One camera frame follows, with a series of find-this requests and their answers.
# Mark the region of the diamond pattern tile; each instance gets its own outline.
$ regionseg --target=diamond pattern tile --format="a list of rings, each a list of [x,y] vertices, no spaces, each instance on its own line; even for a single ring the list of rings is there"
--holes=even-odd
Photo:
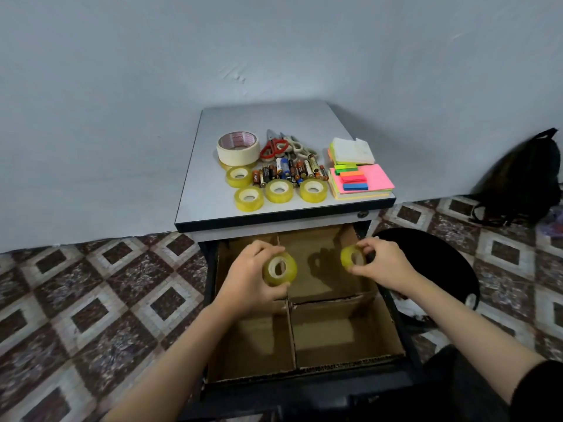
[[[483,317],[563,361],[563,239],[469,219],[464,196],[381,210],[371,231],[417,228],[474,267]],[[203,309],[207,263],[162,232],[0,255],[0,420],[92,421],[147,373]],[[423,361],[449,343],[413,337]]]

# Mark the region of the black backpack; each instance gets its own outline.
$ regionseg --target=black backpack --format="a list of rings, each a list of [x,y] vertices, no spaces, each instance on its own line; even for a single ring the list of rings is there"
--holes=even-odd
[[[555,133],[552,128],[537,134],[495,164],[474,190],[472,197],[480,204],[471,212],[473,222],[495,227],[515,220],[535,224],[559,203],[561,156]],[[485,214],[478,219],[475,209],[483,206]]]

